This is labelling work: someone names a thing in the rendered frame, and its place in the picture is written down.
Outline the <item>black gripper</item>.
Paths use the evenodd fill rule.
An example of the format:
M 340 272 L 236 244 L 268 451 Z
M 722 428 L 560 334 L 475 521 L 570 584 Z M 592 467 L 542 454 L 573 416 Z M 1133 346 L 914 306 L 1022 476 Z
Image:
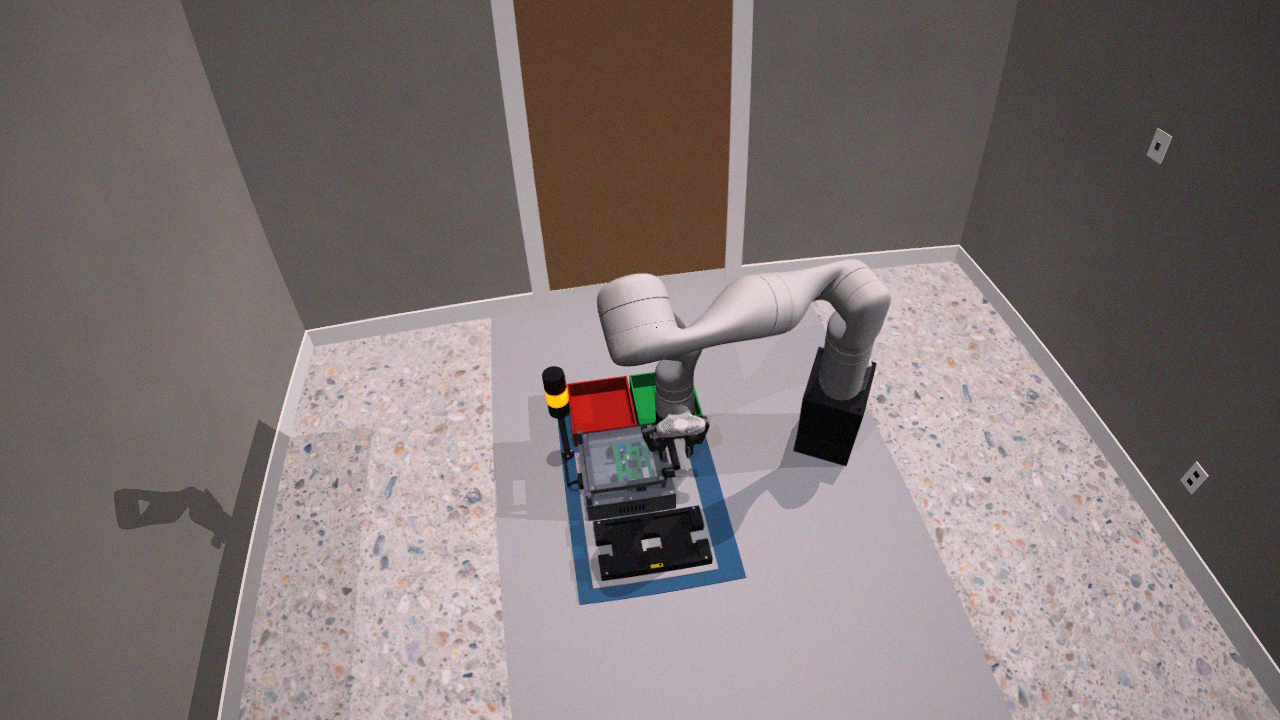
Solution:
M 669 439 L 682 439 L 684 438 L 685 439 L 685 454 L 686 454 L 686 457 L 690 457 L 690 455 L 692 455 L 692 446 L 694 445 L 701 445 L 703 441 L 704 441 L 704 438 L 705 438 L 705 436 L 707 436 L 707 430 L 709 429 L 709 421 L 708 421 L 707 416 L 701 416 L 701 419 L 704 419 L 704 421 L 705 421 L 705 430 L 701 432 L 701 433 L 699 433 L 699 434 L 695 434 L 695 436 L 678 436 L 678 437 L 669 437 L 669 438 L 660 438 L 659 437 L 657 441 L 654 441 L 652 437 L 653 437 L 653 433 L 657 432 L 657 424 L 659 421 L 664 420 L 663 418 L 660 418 L 657 414 L 657 421 L 654 423 L 654 427 L 648 427 L 648 428 L 645 425 L 641 427 L 643 439 L 646 442 L 648 448 L 652 452 L 658 451 L 658 454 L 660 456 L 660 460 L 663 462 L 666 462 L 666 447 L 669 445 Z

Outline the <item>green open bin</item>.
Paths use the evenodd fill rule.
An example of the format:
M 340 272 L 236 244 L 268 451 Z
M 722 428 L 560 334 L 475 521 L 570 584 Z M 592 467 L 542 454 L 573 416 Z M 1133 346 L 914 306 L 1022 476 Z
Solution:
M 637 419 L 637 427 L 650 425 L 654 427 L 657 421 L 655 411 L 655 372 L 643 373 L 636 375 L 628 375 L 630 391 L 634 400 L 634 410 Z M 695 393 L 695 416 L 703 416 L 701 407 L 698 401 L 698 395 Z

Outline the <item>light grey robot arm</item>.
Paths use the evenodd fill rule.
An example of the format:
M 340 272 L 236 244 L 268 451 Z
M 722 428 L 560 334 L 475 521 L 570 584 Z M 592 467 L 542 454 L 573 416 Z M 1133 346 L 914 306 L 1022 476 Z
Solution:
M 701 348 L 785 334 L 817 300 L 836 310 L 826 332 L 820 389 L 838 401 L 852 398 L 867 388 L 872 348 L 891 304 L 890 290 L 860 260 L 739 277 L 696 322 L 681 322 L 663 282 L 646 273 L 603 286 L 596 309 L 614 364 L 660 361 L 655 409 L 664 420 L 657 424 L 657 436 L 669 438 L 705 430 L 704 419 L 692 415 Z

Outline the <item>red bin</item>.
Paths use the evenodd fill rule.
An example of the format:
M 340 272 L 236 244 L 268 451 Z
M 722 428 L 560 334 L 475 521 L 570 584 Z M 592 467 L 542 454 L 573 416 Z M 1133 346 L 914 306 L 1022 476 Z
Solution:
M 567 389 L 575 447 L 579 446 L 577 430 L 585 434 L 637 427 L 627 375 L 570 383 Z

